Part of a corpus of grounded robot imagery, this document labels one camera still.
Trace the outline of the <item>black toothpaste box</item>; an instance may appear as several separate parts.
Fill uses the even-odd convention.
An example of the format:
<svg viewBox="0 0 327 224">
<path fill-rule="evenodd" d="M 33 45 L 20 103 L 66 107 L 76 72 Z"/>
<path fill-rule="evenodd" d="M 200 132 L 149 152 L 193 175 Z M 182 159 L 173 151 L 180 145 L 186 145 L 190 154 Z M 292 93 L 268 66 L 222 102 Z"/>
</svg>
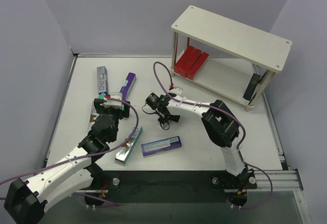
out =
<svg viewBox="0 0 327 224">
<path fill-rule="evenodd" d="M 250 81 L 249 81 L 249 83 L 247 85 L 247 88 L 246 88 L 246 90 L 245 90 L 245 92 L 243 94 L 243 99 L 245 99 L 247 101 L 251 100 L 260 79 L 261 79 L 260 75 L 258 75 L 256 73 L 254 73 L 252 75 L 252 77 L 251 77 L 251 79 L 250 79 Z"/>
</svg>

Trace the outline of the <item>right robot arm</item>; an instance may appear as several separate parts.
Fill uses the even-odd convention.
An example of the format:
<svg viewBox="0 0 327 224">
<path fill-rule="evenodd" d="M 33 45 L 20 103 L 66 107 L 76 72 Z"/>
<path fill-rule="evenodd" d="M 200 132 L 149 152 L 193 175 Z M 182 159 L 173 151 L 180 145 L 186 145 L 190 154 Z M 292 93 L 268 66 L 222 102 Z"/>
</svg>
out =
<svg viewBox="0 0 327 224">
<path fill-rule="evenodd" d="M 172 93 L 161 96 L 151 93 L 145 104 L 158 115 L 158 122 L 164 130 L 170 127 L 170 122 L 179 122 L 180 117 L 201 122 L 211 142 L 222 151 L 227 183 L 232 187 L 244 183 L 248 167 L 235 142 L 240 134 L 240 123 L 223 101 L 203 103 Z"/>
</svg>

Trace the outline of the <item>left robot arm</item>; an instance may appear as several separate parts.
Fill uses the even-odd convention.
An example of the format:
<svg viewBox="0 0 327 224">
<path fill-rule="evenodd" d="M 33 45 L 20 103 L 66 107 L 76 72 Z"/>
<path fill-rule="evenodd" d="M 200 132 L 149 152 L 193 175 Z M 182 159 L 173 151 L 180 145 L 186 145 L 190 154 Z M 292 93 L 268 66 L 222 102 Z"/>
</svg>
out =
<svg viewBox="0 0 327 224">
<path fill-rule="evenodd" d="M 116 141 L 119 120 L 129 116 L 130 102 L 95 99 L 99 114 L 87 136 L 63 161 L 44 168 L 27 180 L 16 178 L 9 186 L 4 208 L 16 223 L 37 223 L 44 216 L 46 200 L 41 197 L 78 170 L 89 167 L 109 151 Z"/>
</svg>

